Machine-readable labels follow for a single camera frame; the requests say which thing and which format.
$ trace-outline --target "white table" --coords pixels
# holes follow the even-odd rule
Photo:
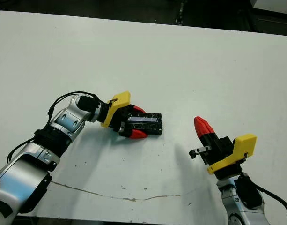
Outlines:
[[[162,113],[163,134],[129,140],[87,124],[52,173],[61,185],[30,215],[227,224],[217,179],[188,155],[201,146],[198,115],[221,137],[256,134],[243,169],[287,200],[287,37],[0,11],[0,168],[74,90],[103,100],[129,90],[133,104]],[[281,204],[264,199],[271,224],[287,223]]]

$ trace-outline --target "silver robot arm segment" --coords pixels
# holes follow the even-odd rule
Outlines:
[[[228,225],[269,225],[264,214],[264,200],[261,194],[261,203],[253,208],[248,208],[246,202],[237,193],[235,180],[238,178],[239,175],[217,182],[223,205],[228,214]]]
[[[71,98],[35,138],[0,170],[0,225],[10,225],[18,213],[34,209],[52,180],[53,171],[61,155],[84,128],[85,121],[95,122],[105,117],[105,104],[91,95],[79,94]]]

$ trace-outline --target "black cable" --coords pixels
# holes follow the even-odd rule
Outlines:
[[[67,93],[67,94],[65,94],[65,95],[62,95],[62,96],[60,96],[59,98],[57,98],[57,99],[54,101],[54,103],[51,105],[51,107],[50,107],[50,109],[49,109],[49,111],[48,111],[48,116],[49,116],[49,117],[48,117],[48,121],[47,121],[45,127],[47,127],[47,126],[50,124],[50,122],[51,122],[52,115],[53,115],[53,113],[54,113],[55,105],[58,104],[59,102],[61,102],[61,101],[62,101],[63,99],[65,99],[66,97],[72,96],[72,95],[75,95],[75,94],[87,94],[87,95],[90,95],[90,96],[92,96],[93,98],[99,100],[100,102],[104,103],[104,102],[101,101],[95,94],[92,94],[92,93],[88,93],[88,92],[85,92],[85,91],[73,91],[73,92],[69,92],[69,93]],[[22,147],[23,145],[25,145],[26,143],[28,143],[28,142],[30,142],[30,141],[32,141],[32,140],[34,140],[34,139],[35,139],[35,137],[32,137],[32,138],[30,138],[29,140],[26,140],[25,142],[23,142],[23,143],[21,143],[20,145],[16,146],[11,152],[9,152],[9,154],[8,154],[8,156],[7,156],[7,160],[6,160],[7,163],[10,162],[13,153],[14,153],[19,147]]]
[[[243,172],[240,172],[240,175],[246,179],[246,176],[243,174]],[[255,184],[254,182],[252,182],[250,180],[250,182],[256,187],[257,190],[259,190],[260,192],[264,192],[265,194],[267,194],[268,196],[270,196],[271,198],[274,198],[275,200],[277,200],[278,202],[280,202],[286,209],[287,211],[287,202],[283,199],[281,199],[280,197],[278,197],[276,194],[260,187],[259,185]]]
[[[13,153],[19,148],[19,147],[22,147],[23,145],[25,145],[26,143],[34,140],[35,137],[32,137],[30,138],[29,140],[26,140],[25,142],[21,143],[20,145],[17,145],[11,152],[9,152],[8,156],[7,156],[7,163],[10,162],[11,158],[12,158],[12,155]]]

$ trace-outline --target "yellow plastic part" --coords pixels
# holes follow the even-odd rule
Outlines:
[[[124,91],[122,93],[115,95],[111,101],[112,101],[112,105],[111,107],[109,107],[106,119],[104,123],[101,123],[102,127],[105,127],[105,128],[109,126],[112,120],[112,117],[117,109],[121,107],[125,107],[131,103],[131,94],[128,90]]]
[[[235,164],[237,161],[252,156],[254,153],[257,137],[251,134],[242,135],[235,139],[233,154],[223,160],[210,165],[207,170],[209,174],[220,170],[228,165]]]

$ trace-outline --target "red fingertip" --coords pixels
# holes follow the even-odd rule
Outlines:
[[[198,138],[200,138],[202,135],[215,133],[213,128],[208,124],[208,122],[199,116],[194,118],[194,127]]]
[[[135,111],[137,112],[141,112],[141,113],[145,113],[145,111],[143,109],[141,109],[140,107],[134,105],[134,108],[133,108]]]
[[[145,138],[145,137],[147,137],[146,133],[144,133],[141,130],[135,130],[135,129],[132,130],[132,135],[130,136],[130,138]]]

